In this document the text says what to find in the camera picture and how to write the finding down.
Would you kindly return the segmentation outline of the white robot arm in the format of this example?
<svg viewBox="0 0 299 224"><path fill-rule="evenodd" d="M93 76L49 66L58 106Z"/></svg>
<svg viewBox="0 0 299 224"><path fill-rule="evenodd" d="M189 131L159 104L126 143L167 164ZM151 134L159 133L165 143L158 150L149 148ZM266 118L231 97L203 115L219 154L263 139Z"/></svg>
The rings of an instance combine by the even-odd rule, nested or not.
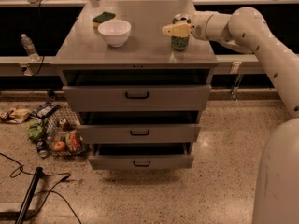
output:
<svg viewBox="0 0 299 224"><path fill-rule="evenodd" d="M299 224L299 57L270 31L252 7L233 14L196 11L189 22L162 28L167 36L215 41L253 53L292 119L278 126L263 148L255 188L252 224Z"/></svg>

